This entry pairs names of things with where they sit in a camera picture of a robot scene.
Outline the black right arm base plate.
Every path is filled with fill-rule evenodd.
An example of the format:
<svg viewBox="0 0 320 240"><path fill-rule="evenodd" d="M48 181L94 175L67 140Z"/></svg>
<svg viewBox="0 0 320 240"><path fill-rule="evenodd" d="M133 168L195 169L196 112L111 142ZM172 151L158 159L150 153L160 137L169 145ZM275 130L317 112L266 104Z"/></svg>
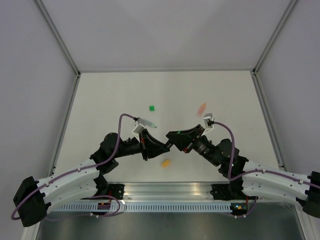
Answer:
<svg viewBox="0 0 320 240"><path fill-rule="evenodd" d="M247 196L242 192L241 186L232 184L219 183L212 184L210 194L214 200L231 201L231 200L254 200L255 196Z"/></svg>

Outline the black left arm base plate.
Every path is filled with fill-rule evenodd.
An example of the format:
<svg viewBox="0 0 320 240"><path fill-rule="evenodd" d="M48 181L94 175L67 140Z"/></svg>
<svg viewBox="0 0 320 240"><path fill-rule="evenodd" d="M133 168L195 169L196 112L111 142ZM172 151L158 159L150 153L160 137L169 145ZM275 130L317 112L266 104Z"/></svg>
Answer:
<svg viewBox="0 0 320 240"><path fill-rule="evenodd" d="M125 185L124 184L109 184L107 193L109 196L112 196L118 200L122 200L125 193Z"/></svg>

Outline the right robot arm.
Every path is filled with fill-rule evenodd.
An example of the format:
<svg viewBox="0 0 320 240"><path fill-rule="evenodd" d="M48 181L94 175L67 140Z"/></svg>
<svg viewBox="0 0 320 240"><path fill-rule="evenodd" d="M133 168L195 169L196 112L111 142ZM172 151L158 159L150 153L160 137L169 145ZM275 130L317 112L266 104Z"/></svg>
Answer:
<svg viewBox="0 0 320 240"><path fill-rule="evenodd" d="M286 202L312 217L320 216L320 174L298 174L267 167L239 155L235 138L214 145L197 125L181 131L170 131L168 141L181 152L197 152L229 180L228 194L235 199L254 197Z"/></svg>

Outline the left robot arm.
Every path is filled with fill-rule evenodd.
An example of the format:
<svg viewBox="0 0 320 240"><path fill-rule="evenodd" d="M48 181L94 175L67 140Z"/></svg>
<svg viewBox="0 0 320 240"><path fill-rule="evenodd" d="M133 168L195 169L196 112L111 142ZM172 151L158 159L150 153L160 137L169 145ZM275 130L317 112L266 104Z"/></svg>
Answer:
<svg viewBox="0 0 320 240"><path fill-rule="evenodd" d="M147 161L169 152L170 143L163 143L143 129L138 137L122 140L118 133L105 136L97 151L78 166L60 175L25 178L13 197L13 221L24 227L42 221L52 210L80 199L104 199L109 193L105 175L119 163L117 158L141 154Z"/></svg>

